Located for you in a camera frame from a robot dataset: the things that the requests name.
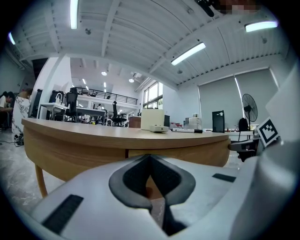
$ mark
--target marble counter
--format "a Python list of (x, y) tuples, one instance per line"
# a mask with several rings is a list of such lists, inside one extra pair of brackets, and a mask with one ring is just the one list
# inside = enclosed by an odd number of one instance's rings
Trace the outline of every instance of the marble counter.
[(28, 99), (16, 97), (12, 120), (12, 132), (14, 134), (20, 134), (23, 132), (24, 126), (21, 121), (22, 118), (28, 117), (29, 106), (30, 101)]

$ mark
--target white marker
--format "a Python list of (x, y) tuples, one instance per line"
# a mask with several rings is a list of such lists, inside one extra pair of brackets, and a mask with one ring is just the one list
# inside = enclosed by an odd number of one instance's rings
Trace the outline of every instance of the white marker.
[(178, 132), (178, 133), (202, 133), (202, 130), (199, 130), (199, 129), (173, 128), (173, 129), (171, 129), (171, 131)]

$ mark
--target marble floor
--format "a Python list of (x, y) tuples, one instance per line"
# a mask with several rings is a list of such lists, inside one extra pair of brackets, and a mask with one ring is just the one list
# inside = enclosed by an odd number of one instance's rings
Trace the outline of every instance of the marble floor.
[[(24, 146), (16, 147), (13, 143), (14, 134), (11, 130), (0, 132), (0, 183), (8, 199), (27, 213), (42, 199), (35, 175), (34, 164), (27, 158)], [(242, 161), (238, 159), (236, 152), (231, 151), (225, 167), (239, 168)], [(52, 192), (64, 181), (44, 172), (45, 184), (48, 192)], [(164, 211), (163, 199), (154, 200), (156, 205), (152, 215), (158, 217), (161, 222), (161, 215)]]

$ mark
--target ceiling lamp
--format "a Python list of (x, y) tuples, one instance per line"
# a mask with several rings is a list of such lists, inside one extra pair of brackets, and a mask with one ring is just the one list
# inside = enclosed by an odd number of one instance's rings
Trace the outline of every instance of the ceiling lamp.
[(173, 66), (177, 65), (178, 63), (182, 62), (184, 59), (188, 58), (189, 56), (195, 54), (196, 52), (202, 50), (203, 48), (206, 48), (204, 43), (199, 43), (196, 46), (190, 48), (186, 52), (184, 52), (179, 57), (175, 58), (171, 63)]
[(8, 34), (8, 38), (9, 38), (9, 40), (11, 41), (11, 43), (12, 43), (13, 45), (15, 45), (15, 41), (14, 41), (14, 39), (13, 39), (13, 36), (11, 35), (11, 32)]
[(264, 22), (256, 22), (245, 25), (246, 32), (252, 32), (260, 29), (267, 28), (276, 28), (278, 26), (278, 22), (276, 21), (264, 21)]
[(71, 29), (77, 29), (77, 12), (78, 12), (78, 0), (70, 1), (70, 25)]

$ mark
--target white shirt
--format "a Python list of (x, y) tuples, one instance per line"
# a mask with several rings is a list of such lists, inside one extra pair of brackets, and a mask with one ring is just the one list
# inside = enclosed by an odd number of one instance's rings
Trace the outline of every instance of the white shirt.
[(7, 102), (6, 102), (6, 97), (5, 96), (2, 96), (0, 98), (0, 107), (3, 107), (3, 108), (6, 108), (7, 107)]

